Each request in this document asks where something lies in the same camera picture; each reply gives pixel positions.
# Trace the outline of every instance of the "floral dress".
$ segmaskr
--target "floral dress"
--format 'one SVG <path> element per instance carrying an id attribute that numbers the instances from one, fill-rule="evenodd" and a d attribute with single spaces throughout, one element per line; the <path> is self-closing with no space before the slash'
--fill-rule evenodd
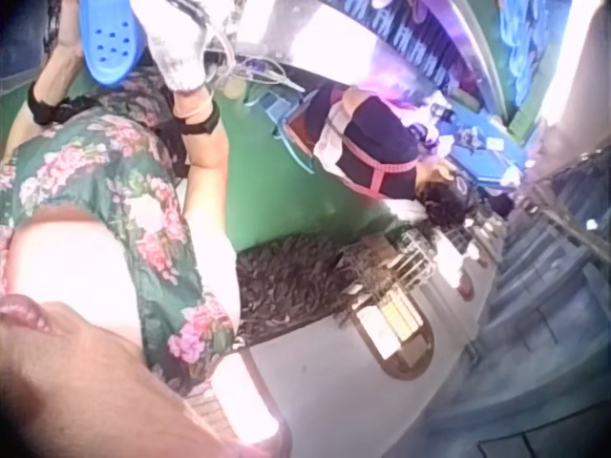
<path id="1" fill-rule="evenodd" d="M 154 134 L 172 121 L 162 82 L 130 73 L 99 107 L 53 125 L 20 146 L 0 169 L 0 295 L 16 228 L 49 206 L 76 204 L 125 248 L 137 291 L 146 363 L 185 395 L 232 348 L 232 323 L 203 289 L 189 228 L 174 190 L 170 150 Z"/>

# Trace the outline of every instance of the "mouth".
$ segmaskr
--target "mouth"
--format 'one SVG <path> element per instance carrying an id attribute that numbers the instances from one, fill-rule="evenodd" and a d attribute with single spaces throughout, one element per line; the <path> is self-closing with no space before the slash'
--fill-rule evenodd
<path id="1" fill-rule="evenodd" d="M 0 324 L 51 332 L 45 310 L 34 300 L 19 294 L 0 298 Z"/>

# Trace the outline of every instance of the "dark hair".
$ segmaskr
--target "dark hair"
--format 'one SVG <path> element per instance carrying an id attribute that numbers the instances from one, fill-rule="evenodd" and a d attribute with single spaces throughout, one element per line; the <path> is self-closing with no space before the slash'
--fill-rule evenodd
<path id="1" fill-rule="evenodd" d="M 467 185 L 457 185 L 460 181 Z M 418 194 L 425 206 L 429 221 L 440 227 L 462 224 L 477 211 L 477 198 L 469 182 L 461 176 L 452 182 L 433 181 L 425 185 Z"/>

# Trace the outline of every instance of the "person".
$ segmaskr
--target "person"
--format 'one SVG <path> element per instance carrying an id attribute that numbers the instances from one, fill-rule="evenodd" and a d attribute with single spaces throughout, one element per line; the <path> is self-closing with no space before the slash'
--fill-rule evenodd
<path id="1" fill-rule="evenodd" d="M 41 456 L 248 456 L 181 398 L 232 349 L 240 321 L 205 31 L 164 0 L 131 3 L 159 72 L 67 102 L 84 58 L 78 1 L 63 0 L 58 44 L 11 127 L 0 410 Z M 178 190 L 172 138 L 191 164 Z"/>
<path id="2" fill-rule="evenodd" d="M 375 94 L 329 83 L 295 127 L 323 168 L 357 193 L 384 199 L 391 208 L 416 200 L 436 226 L 463 223 L 475 208 L 471 184 L 448 160 L 427 151 L 437 145 L 434 126 L 406 127 L 401 117 Z"/>

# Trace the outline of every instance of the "hand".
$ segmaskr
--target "hand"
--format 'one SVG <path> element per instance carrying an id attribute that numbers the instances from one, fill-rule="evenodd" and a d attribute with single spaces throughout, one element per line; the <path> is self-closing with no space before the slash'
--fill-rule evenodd
<path id="1" fill-rule="evenodd" d="M 82 58 L 84 52 L 80 38 L 79 7 L 78 0 L 62 0 L 57 47 Z"/>
<path id="2" fill-rule="evenodd" d="M 216 25 L 232 8 L 227 0 L 191 1 L 205 10 Z M 166 0 L 130 0 L 130 3 L 146 31 L 149 50 L 168 88 L 189 92 L 203 86 L 206 30 Z"/>

